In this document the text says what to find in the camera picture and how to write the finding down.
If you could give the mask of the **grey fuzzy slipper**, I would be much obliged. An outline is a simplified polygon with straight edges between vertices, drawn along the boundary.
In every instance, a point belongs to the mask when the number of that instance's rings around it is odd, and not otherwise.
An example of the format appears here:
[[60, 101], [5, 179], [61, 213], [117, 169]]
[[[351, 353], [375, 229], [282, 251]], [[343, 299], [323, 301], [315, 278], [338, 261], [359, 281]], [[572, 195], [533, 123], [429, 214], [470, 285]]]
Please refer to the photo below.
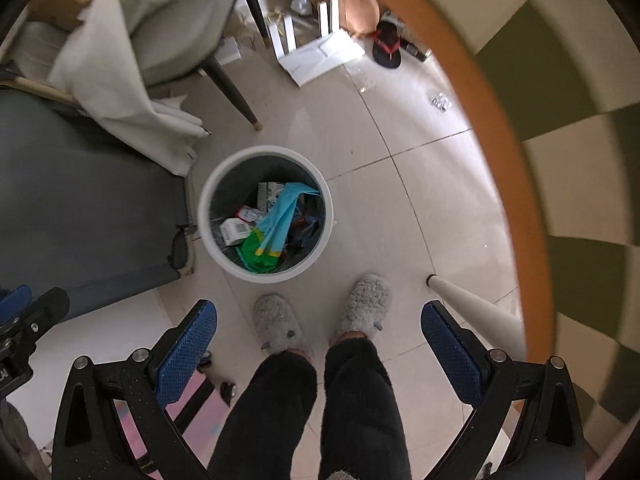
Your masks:
[[285, 351], [312, 360], [311, 346], [304, 335], [293, 307], [278, 294], [259, 297], [253, 307], [252, 321], [260, 348], [268, 356]]
[[392, 301], [392, 290], [386, 278], [378, 274], [360, 278], [346, 300], [332, 342], [336, 344], [349, 333], [360, 333], [373, 339], [382, 332]]

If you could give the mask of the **right black trouser leg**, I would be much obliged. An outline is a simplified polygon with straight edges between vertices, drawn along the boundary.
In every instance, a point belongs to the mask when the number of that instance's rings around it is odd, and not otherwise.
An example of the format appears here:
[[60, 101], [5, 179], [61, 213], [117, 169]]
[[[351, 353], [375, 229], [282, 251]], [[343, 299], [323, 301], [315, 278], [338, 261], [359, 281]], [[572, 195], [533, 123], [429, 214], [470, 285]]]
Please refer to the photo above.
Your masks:
[[410, 479], [404, 427], [375, 345], [345, 339], [326, 354], [321, 479]]

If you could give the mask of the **teal green snack bag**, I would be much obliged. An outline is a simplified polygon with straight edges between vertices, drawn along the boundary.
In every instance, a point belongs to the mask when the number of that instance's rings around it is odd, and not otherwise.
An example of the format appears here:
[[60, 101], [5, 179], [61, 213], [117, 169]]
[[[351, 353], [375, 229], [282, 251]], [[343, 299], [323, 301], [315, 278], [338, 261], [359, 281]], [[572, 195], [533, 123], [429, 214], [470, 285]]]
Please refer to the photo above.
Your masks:
[[271, 272], [279, 263], [300, 196], [320, 192], [303, 183], [287, 183], [265, 218], [250, 231], [238, 249], [242, 263], [252, 272]]

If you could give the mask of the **grey folding cot bed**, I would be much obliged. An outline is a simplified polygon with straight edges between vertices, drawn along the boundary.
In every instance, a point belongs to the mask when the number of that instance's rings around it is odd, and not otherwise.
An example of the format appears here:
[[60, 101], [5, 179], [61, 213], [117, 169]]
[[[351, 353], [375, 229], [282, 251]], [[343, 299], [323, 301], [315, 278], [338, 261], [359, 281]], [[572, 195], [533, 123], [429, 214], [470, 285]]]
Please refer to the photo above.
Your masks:
[[180, 278], [186, 182], [92, 119], [1, 92], [1, 286], [67, 292], [71, 318]]

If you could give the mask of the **left grey fuzzy slipper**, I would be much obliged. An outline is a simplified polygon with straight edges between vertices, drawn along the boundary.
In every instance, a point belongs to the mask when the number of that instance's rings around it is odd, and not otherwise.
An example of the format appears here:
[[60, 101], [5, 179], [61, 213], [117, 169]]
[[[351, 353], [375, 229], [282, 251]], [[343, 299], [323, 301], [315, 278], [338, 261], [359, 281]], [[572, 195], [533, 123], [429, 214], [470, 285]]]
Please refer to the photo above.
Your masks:
[[252, 321], [260, 348], [268, 356], [285, 351], [312, 360], [311, 346], [304, 335], [293, 307], [278, 294], [259, 297], [253, 307]]

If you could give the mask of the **pink checkered tablecloth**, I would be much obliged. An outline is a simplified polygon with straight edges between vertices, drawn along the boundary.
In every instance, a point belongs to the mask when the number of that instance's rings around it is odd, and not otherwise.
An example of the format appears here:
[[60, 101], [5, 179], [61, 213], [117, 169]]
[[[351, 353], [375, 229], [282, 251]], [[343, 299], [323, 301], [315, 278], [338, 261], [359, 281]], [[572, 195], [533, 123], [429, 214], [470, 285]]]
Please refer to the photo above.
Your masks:
[[385, 0], [494, 179], [528, 355], [577, 390], [591, 479], [639, 474], [639, 0]]

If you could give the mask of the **black red flip flop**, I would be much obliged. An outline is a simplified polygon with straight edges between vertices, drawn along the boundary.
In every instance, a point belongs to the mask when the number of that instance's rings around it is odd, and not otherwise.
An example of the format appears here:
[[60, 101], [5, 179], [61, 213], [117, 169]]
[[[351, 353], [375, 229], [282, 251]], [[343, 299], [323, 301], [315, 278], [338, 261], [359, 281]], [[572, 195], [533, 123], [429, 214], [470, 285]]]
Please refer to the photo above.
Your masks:
[[372, 55], [375, 62], [389, 70], [397, 70], [401, 63], [401, 54], [396, 25], [388, 21], [379, 21], [372, 38]]

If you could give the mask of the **white barcode box in bin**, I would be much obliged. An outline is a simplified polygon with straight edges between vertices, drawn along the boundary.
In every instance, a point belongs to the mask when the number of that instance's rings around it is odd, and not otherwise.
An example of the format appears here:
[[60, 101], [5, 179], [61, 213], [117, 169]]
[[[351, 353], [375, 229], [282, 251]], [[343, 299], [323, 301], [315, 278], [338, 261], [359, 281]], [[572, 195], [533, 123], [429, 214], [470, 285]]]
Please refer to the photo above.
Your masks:
[[229, 218], [221, 223], [220, 234], [227, 247], [235, 246], [246, 240], [253, 226], [239, 218]]

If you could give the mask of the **beige cloth on chair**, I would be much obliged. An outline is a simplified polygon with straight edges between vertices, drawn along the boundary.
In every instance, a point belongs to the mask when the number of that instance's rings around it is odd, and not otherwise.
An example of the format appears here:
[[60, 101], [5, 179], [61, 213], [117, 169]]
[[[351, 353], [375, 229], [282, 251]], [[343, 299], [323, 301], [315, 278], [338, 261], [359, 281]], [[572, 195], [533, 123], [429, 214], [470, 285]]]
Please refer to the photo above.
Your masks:
[[58, 52], [49, 81], [118, 140], [184, 177], [194, 164], [194, 144], [207, 132], [180, 103], [150, 97], [132, 50], [142, 21], [178, 1], [92, 0]]

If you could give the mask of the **grey upholstered chair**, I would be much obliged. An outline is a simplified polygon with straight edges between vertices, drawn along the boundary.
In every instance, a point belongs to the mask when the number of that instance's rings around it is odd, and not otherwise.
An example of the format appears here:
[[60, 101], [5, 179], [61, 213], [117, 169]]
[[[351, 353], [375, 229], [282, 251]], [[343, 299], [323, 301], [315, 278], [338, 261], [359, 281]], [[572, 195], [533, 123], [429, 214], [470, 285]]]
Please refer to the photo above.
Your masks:
[[[216, 60], [236, 0], [179, 0], [154, 11], [132, 34], [132, 50], [145, 87], [202, 70], [255, 130], [262, 124]], [[268, 32], [258, 0], [245, 0], [262, 40]]]

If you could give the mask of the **black trouser leg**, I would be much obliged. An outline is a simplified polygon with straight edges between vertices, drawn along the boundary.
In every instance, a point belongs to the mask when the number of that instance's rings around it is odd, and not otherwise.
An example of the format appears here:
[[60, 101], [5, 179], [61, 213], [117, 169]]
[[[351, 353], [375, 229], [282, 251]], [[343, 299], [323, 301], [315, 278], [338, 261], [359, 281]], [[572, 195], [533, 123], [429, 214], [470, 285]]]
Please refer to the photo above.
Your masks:
[[326, 354], [321, 479], [410, 479], [404, 427], [375, 345], [345, 339]]
[[317, 372], [283, 351], [264, 359], [224, 422], [207, 470], [213, 479], [288, 479], [317, 399]]

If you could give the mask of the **white paper envelope on floor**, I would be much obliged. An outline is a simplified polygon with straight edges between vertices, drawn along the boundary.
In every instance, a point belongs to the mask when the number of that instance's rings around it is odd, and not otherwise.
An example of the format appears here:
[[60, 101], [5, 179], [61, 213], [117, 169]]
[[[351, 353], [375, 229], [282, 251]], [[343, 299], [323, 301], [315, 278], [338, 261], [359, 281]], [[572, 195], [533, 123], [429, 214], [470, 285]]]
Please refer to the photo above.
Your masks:
[[278, 59], [280, 66], [302, 88], [334, 68], [358, 60], [366, 51], [343, 29], [317, 38]]

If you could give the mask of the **white round trash bin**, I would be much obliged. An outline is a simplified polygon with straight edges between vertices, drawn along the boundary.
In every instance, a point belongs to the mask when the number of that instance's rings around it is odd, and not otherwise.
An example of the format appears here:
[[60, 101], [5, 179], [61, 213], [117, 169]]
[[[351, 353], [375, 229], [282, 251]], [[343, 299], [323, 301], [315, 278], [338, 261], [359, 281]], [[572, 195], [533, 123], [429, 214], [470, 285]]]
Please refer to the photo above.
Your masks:
[[[247, 270], [238, 254], [242, 243], [227, 247], [220, 225], [239, 218], [253, 228], [265, 218], [287, 183], [320, 192], [300, 196], [278, 265], [269, 273]], [[328, 244], [334, 223], [326, 179], [306, 157], [274, 145], [246, 148], [227, 157], [208, 177], [198, 203], [198, 229], [209, 255], [229, 274], [254, 284], [292, 280], [315, 263]]]

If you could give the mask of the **right grey fuzzy slipper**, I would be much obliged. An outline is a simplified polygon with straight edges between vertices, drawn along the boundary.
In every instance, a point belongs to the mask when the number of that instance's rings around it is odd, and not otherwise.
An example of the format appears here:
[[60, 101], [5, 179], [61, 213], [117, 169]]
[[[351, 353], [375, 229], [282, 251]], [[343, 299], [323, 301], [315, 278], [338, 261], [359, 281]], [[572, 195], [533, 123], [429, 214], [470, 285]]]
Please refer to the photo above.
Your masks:
[[392, 290], [386, 278], [378, 274], [360, 278], [346, 300], [332, 342], [336, 344], [349, 333], [360, 333], [373, 339], [382, 332], [392, 301]]

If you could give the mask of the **left black trouser leg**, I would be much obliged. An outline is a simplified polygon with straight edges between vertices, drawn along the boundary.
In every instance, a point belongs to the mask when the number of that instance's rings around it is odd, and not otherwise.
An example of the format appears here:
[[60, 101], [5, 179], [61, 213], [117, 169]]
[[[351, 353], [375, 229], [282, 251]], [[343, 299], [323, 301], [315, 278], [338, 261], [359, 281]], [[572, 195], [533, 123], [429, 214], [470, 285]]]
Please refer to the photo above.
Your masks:
[[207, 470], [213, 479], [288, 479], [317, 399], [317, 372], [283, 351], [264, 359], [224, 422]]

